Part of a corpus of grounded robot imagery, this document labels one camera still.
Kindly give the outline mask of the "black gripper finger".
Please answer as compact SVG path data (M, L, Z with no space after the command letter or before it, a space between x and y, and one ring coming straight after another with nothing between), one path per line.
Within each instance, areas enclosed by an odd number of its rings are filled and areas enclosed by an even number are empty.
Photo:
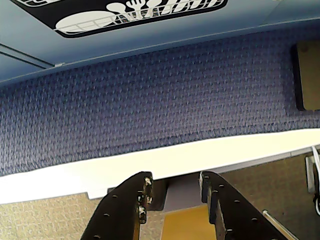
M86 240L138 240L153 201L153 176L141 171L115 187L97 205L85 230Z
M233 185L219 174L199 174L201 201L207 204L208 221L218 240L284 240L273 226Z

